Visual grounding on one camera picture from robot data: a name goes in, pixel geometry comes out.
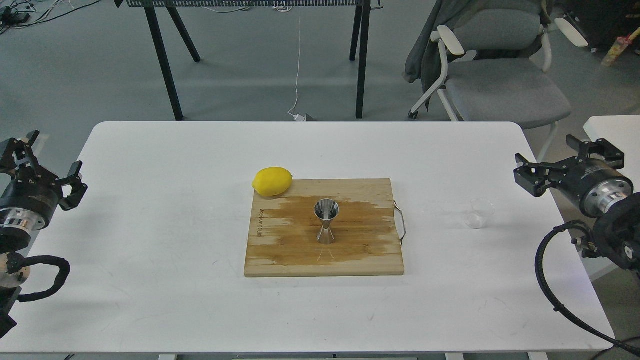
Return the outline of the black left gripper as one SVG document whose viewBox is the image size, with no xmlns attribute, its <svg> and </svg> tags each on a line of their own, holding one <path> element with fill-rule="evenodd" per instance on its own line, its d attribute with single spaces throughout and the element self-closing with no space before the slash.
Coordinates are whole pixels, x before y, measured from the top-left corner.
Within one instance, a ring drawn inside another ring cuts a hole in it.
<svg viewBox="0 0 640 360">
<path fill-rule="evenodd" d="M 26 135 L 26 140 L 10 137 L 0 144 L 0 173 L 11 178 L 1 196 L 1 227 L 22 231 L 39 231 L 48 227 L 57 206 L 70 211 L 78 207 L 89 189 L 82 182 L 82 161 L 71 164 L 65 178 L 45 170 L 32 149 L 39 130 Z M 63 188 L 71 191 L 64 196 Z"/>
</svg>

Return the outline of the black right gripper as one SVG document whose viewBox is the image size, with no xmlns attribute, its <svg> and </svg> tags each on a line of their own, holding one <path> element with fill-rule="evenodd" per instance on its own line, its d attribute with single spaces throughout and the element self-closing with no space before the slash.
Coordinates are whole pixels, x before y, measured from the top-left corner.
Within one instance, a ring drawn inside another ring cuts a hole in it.
<svg viewBox="0 0 640 360">
<path fill-rule="evenodd" d="M 633 194 L 633 182 L 618 171 L 625 167 L 626 156 L 617 146 L 604 138 L 582 141 L 571 134 L 566 136 L 566 144 L 577 152 L 576 157 L 549 163 L 551 170 L 515 153 L 516 184 L 534 198 L 556 187 L 589 218 L 603 216 Z"/>
</svg>

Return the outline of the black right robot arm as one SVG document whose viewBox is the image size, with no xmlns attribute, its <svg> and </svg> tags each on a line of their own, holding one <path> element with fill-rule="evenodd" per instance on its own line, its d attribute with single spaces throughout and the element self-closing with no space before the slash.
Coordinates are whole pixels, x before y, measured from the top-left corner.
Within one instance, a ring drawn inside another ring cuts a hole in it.
<svg viewBox="0 0 640 360">
<path fill-rule="evenodd" d="M 530 162 L 517 153 L 515 182 L 535 198 L 557 189 L 580 212 L 595 219 L 587 257 L 608 258 L 625 271 L 639 270 L 639 194 L 622 175 L 626 156 L 608 140 L 568 135 L 577 155 L 558 162 Z"/>
</svg>

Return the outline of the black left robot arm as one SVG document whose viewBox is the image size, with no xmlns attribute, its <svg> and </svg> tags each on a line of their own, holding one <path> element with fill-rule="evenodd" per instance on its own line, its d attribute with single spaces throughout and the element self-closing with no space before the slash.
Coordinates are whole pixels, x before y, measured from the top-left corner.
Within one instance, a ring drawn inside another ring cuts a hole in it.
<svg viewBox="0 0 640 360">
<path fill-rule="evenodd" d="M 1 173 L 11 178 L 0 199 L 0 335 L 4 337 L 17 325 L 10 316 L 14 303 L 44 300 L 56 294 L 66 283 L 70 263 L 61 257 L 37 255 L 25 257 L 20 250 L 29 246 L 32 235 L 48 227 L 57 208 L 70 211 L 80 205 L 89 188 L 82 182 L 83 163 L 73 162 L 68 175 L 61 178 L 39 164 L 34 144 L 39 131 L 25 139 L 10 137 L 1 144 Z M 22 285 L 34 265 L 58 268 L 53 285 L 45 291 L 22 294 Z"/>
</svg>

